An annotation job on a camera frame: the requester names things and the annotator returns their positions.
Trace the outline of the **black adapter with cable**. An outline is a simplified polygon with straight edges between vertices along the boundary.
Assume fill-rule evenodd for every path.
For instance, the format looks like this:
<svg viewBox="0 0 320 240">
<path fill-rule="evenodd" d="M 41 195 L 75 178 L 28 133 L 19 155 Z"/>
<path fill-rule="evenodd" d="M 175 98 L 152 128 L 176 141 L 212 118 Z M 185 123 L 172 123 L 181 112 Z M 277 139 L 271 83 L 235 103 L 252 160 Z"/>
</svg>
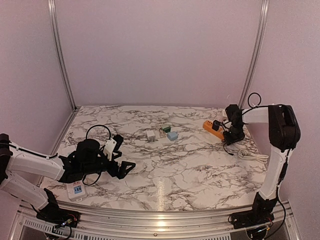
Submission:
<svg viewBox="0 0 320 240">
<path fill-rule="evenodd" d="M 214 120 L 214 121 L 213 121 L 213 123 L 212 123 L 212 129 L 213 129 L 213 130 L 218 131 L 219 128 L 220 128 L 220 126 L 221 126 L 221 123 L 220 123 L 219 121 L 217 121 L 217 120 Z M 231 152 L 228 152 L 227 149 L 226 149 L 226 147 L 225 147 L 225 145 L 226 145 L 226 143 L 224 143 L 224 145 L 223 145 L 224 151 L 225 151 L 226 153 L 228 153 L 229 155 L 233 156 L 234 154 L 231 153 Z"/>
</svg>

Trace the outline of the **orange power strip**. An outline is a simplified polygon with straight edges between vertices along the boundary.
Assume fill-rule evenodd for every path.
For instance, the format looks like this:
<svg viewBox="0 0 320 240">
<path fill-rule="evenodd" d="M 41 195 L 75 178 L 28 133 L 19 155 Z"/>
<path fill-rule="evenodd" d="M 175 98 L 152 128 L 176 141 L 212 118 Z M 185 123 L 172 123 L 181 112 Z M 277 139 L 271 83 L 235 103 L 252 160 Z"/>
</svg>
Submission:
<svg viewBox="0 0 320 240">
<path fill-rule="evenodd" d="M 203 123 L 202 128 L 223 141 L 224 140 L 224 136 L 223 136 L 224 129 L 220 126 L 219 130 L 215 131 L 212 129 L 212 126 L 213 126 L 213 121 L 206 120 Z"/>
</svg>

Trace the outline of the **green plug adapter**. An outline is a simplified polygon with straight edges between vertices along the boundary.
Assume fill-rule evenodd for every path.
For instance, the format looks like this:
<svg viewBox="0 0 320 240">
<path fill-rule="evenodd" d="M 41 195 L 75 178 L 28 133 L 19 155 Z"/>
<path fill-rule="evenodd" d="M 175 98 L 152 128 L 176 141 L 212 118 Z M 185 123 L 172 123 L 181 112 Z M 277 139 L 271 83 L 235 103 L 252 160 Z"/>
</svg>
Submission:
<svg viewBox="0 0 320 240">
<path fill-rule="evenodd" d="M 161 126 L 161 130 L 162 130 L 163 132 L 165 132 L 165 133 L 169 133 L 169 132 L 171 132 L 171 126 L 164 124 L 164 125 Z"/>
</svg>

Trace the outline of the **light blue plug adapter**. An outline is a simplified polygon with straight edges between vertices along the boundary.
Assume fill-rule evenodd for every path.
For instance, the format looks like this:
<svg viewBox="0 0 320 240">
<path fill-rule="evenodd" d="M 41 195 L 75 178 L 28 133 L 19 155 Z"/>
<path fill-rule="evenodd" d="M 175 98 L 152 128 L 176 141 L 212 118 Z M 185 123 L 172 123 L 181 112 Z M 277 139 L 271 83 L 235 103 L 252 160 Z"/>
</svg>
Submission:
<svg viewBox="0 0 320 240">
<path fill-rule="evenodd" d="M 173 132 L 168 132 L 167 133 L 167 138 L 170 140 L 170 141 L 174 141 L 178 138 L 178 133 L 173 131 Z"/>
</svg>

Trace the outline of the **white travel adapter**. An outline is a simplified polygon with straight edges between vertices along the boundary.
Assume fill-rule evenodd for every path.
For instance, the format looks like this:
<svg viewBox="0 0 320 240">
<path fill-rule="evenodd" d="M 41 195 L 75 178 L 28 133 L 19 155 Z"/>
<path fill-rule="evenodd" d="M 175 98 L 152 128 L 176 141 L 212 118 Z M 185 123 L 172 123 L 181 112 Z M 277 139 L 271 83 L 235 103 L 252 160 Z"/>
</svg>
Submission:
<svg viewBox="0 0 320 240">
<path fill-rule="evenodd" d="M 225 109 L 222 109 L 221 111 L 221 118 L 222 120 L 228 120 L 228 116 L 227 116 L 227 113 L 226 113 L 226 110 Z"/>
</svg>

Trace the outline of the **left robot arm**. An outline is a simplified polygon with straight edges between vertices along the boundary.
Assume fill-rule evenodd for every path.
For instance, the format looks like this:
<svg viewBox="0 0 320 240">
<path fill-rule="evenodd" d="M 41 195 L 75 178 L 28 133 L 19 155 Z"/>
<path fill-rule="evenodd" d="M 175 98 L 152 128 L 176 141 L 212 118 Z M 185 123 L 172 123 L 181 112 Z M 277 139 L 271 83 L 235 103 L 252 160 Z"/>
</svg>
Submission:
<svg viewBox="0 0 320 240">
<path fill-rule="evenodd" d="M 58 208 L 54 194 L 35 186 L 18 172 L 43 176 L 60 183 L 71 184 L 81 181 L 91 174 L 109 173 L 112 177 L 123 179 L 136 167 L 134 162 L 116 159 L 122 155 L 119 147 L 123 142 L 120 135 L 108 139 L 103 146 L 91 138 L 79 142 L 68 156 L 44 155 L 14 145 L 9 135 L 0 135 L 0 188 L 41 211 L 53 223 L 63 219 L 63 211 Z"/>
</svg>

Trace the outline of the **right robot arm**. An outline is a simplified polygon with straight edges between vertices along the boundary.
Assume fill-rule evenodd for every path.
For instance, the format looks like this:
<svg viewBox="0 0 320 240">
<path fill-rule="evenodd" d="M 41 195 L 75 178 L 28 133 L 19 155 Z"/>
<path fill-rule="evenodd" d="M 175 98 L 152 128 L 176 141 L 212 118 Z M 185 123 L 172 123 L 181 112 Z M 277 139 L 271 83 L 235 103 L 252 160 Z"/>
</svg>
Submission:
<svg viewBox="0 0 320 240">
<path fill-rule="evenodd" d="M 278 201 L 279 188 L 285 178 L 289 159 L 301 138 L 301 130 L 291 105 L 271 104 L 241 109 L 231 104 L 225 112 L 230 122 L 229 129 L 223 132 L 227 145 L 244 139 L 244 125 L 268 124 L 270 156 L 267 172 L 255 195 L 252 209 L 247 214 L 252 224 L 258 224 L 268 212 L 272 212 Z"/>
</svg>

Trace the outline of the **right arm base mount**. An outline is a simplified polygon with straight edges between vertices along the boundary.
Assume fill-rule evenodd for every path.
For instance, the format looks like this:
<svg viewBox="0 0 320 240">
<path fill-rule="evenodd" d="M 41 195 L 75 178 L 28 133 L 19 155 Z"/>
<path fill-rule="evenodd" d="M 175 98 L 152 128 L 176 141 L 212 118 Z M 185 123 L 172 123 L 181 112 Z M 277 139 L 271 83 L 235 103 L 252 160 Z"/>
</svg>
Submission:
<svg viewBox="0 0 320 240">
<path fill-rule="evenodd" d="M 257 192 L 250 210 L 232 213 L 228 221 L 234 229 L 253 227 L 273 221 L 273 209 L 278 202 L 277 198 L 263 199 Z"/>
</svg>

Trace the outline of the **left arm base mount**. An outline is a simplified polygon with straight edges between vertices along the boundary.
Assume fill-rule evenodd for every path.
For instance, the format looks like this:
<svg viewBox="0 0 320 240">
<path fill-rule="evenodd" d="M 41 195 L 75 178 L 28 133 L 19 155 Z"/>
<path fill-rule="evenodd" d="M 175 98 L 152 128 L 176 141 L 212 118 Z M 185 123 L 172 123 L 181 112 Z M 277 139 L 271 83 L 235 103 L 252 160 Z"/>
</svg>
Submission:
<svg viewBox="0 0 320 240">
<path fill-rule="evenodd" d="M 44 191 L 47 194 L 47 205 L 44 208 L 37 210 L 36 217 L 56 225 L 62 225 L 67 220 L 71 220 L 69 225 L 72 228 L 76 228 L 80 213 L 78 211 L 60 208 L 55 195 L 46 188 Z"/>
</svg>

